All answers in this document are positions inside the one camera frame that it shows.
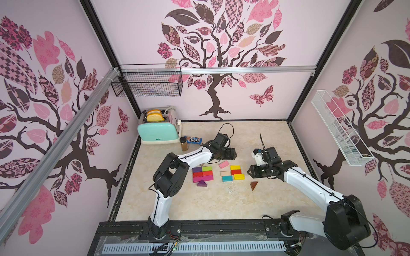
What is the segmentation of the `pink block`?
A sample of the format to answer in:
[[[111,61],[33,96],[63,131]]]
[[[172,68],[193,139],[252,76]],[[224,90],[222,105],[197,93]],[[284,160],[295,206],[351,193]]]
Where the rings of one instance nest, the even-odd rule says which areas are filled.
[[[224,162],[220,163],[218,166],[219,166],[220,169],[224,169],[224,168],[230,166],[230,164],[229,164],[228,161],[224,161]]]

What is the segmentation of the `brown triangle block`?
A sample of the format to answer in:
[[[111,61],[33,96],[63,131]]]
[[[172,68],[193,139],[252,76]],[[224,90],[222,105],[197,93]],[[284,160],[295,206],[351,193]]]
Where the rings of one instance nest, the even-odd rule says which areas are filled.
[[[253,181],[253,182],[251,182],[250,186],[251,186],[252,191],[255,190],[257,184],[258,184],[258,181]]]

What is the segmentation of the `yellow block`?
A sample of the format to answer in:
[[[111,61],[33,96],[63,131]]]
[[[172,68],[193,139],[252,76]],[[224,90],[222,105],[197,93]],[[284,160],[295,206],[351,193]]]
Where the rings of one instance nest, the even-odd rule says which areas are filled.
[[[235,174],[234,175],[234,180],[245,180],[245,175],[244,174]]]
[[[241,170],[241,166],[240,165],[231,165],[230,170]]]

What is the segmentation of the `beige rectangular block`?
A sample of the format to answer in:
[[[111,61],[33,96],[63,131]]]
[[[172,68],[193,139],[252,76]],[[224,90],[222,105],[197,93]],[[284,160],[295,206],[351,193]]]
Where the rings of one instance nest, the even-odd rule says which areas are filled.
[[[220,175],[221,175],[221,177],[231,176],[231,172],[230,171],[221,171]]]

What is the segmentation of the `red block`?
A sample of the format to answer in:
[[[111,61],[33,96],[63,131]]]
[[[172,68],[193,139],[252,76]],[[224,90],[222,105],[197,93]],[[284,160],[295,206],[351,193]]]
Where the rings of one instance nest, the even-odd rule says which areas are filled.
[[[203,177],[202,172],[193,172],[193,178],[199,178],[199,177]]]
[[[242,174],[241,170],[231,170],[231,175],[240,175]]]
[[[212,171],[204,171],[204,172],[202,173],[202,176],[203,176],[203,177],[213,176],[213,172],[212,172]]]

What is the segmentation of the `lime green block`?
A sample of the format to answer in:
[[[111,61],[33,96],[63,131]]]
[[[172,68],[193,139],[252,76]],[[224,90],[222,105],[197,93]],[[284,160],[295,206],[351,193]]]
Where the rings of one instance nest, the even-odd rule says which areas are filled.
[[[203,167],[202,167],[202,171],[203,171],[203,172],[212,171],[212,167],[211,167],[211,166],[203,166]]]

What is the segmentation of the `teal rectangular block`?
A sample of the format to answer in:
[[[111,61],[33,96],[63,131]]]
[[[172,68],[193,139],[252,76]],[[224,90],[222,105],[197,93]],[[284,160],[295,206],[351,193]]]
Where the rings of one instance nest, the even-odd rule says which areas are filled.
[[[231,182],[231,181],[233,181],[234,180],[234,177],[233,176],[223,176],[222,177],[222,181],[223,182]]]

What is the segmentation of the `magenta block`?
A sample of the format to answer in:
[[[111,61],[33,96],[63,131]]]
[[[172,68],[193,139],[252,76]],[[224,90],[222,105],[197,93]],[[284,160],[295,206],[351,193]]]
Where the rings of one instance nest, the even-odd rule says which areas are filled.
[[[203,180],[203,177],[193,177],[193,182],[198,183]]]
[[[211,181],[214,179],[214,176],[203,176],[203,181]]]

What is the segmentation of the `purple rectangular block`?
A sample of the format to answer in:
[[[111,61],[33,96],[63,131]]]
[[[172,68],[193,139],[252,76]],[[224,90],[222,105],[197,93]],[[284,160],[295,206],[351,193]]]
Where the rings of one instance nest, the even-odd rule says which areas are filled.
[[[192,169],[192,172],[193,172],[193,173],[202,172],[202,167],[195,167],[195,168]]]

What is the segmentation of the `purple triangle block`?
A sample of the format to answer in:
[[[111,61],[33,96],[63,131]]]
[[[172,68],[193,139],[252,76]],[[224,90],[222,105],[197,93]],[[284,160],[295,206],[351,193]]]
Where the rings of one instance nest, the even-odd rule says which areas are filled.
[[[197,186],[198,186],[198,187],[207,187],[208,185],[206,184],[205,181],[200,180],[200,181],[197,183]]]

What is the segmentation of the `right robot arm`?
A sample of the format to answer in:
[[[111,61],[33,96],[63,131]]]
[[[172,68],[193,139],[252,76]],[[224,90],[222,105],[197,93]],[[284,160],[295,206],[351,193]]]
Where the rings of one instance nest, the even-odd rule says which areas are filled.
[[[278,178],[302,192],[323,212],[322,215],[306,215],[292,210],[283,214],[279,228],[284,236],[292,237],[305,231],[325,237],[336,248],[346,250],[371,235],[372,225],[359,198],[345,196],[325,186],[290,160],[269,160],[261,154],[254,155],[253,159],[256,163],[248,170],[252,178]]]

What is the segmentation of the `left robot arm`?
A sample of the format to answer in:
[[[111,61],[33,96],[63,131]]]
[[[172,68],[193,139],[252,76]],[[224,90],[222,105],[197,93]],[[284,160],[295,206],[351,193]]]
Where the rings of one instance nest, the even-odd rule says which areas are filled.
[[[173,196],[181,190],[189,170],[212,160],[232,161],[236,158],[236,150],[230,147],[213,149],[201,146],[183,155],[167,154],[153,176],[156,197],[148,218],[148,227],[153,236],[157,239],[165,237]]]

